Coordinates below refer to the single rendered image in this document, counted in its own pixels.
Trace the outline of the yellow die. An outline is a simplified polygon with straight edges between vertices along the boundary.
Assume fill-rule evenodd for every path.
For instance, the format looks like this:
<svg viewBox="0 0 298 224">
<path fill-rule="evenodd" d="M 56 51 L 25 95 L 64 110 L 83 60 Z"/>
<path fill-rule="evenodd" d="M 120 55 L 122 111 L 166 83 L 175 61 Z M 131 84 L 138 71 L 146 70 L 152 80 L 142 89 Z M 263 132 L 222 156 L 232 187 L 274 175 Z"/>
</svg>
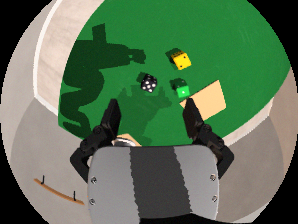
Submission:
<svg viewBox="0 0 298 224">
<path fill-rule="evenodd" d="M 185 52 L 183 52 L 182 50 L 171 55 L 171 57 L 174 60 L 176 66 L 178 67 L 179 70 L 191 65 L 187 54 Z"/>
</svg>

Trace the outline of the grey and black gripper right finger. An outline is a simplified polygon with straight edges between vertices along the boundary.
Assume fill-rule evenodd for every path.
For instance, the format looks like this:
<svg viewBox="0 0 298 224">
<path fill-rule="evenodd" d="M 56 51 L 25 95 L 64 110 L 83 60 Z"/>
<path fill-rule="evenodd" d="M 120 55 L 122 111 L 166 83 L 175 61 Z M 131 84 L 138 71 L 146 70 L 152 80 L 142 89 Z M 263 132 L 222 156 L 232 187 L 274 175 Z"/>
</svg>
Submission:
<svg viewBox="0 0 298 224">
<path fill-rule="evenodd" d="M 234 160 L 232 151 L 224 145 L 224 140 L 212 132 L 212 127 L 205 124 L 199 109 L 197 108 L 193 98 L 186 99 L 184 110 L 182 113 L 187 136 L 192 139 L 192 144 L 201 144 L 211 148 L 213 154 L 217 158 L 218 178 L 224 175 Z M 196 139 L 196 140 L 195 140 Z M 195 141 L 195 142 L 194 142 Z"/>
</svg>

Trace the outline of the black die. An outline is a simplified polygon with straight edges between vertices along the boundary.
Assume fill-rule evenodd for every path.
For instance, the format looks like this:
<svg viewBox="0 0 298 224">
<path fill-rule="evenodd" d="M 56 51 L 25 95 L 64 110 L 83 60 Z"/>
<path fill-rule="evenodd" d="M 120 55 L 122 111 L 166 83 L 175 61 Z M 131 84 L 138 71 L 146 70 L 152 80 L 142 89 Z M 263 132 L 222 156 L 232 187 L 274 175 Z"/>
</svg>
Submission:
<svg viewBox="0 0 298 224">
<path fill-rule="evenodd" d="M 152 93 L 157 86 L 157 78 L 146 74 L 141 82 L 141 89 Z"/>
</svg>

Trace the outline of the green die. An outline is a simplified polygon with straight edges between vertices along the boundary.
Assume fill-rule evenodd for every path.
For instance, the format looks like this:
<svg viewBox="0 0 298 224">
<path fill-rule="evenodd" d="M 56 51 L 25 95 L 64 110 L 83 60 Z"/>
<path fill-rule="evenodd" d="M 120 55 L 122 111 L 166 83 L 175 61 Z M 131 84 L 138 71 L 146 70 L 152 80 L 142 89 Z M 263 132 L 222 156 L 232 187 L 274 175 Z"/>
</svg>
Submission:
<svg viewBox="0 0 298 224">
<path fill-rule="evenodd" d="M 178 94 L 179 98 L 190 94 L 188 85 L 185 80 L 176 82 L 176 83 L 174 83 L 174 85 L 177 90 L 177 94 Z"/>
</svg>

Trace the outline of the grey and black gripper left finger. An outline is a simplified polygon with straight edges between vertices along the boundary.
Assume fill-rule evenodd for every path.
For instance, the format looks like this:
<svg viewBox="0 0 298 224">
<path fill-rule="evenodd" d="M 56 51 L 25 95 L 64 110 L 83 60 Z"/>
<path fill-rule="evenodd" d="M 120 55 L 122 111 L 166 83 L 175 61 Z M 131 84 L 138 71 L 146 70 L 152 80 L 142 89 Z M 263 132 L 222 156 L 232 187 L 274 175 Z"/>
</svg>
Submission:
<svg viewBox="0 0 298 224">
<path fill-rule="evenodd" d="M 101 120 L 102 124 L 93 128 L 92 134 L 81 141 L 80 147 L 70 157 L 70 163 L 87 184 L 90 168 L 87 165 L 89 157 L 93 156 L 96 149 L 113 145 L 112 140 L 117 138 L 121 112 L 116 99 L 110 100 L 104 114 Z"/>
</svg>

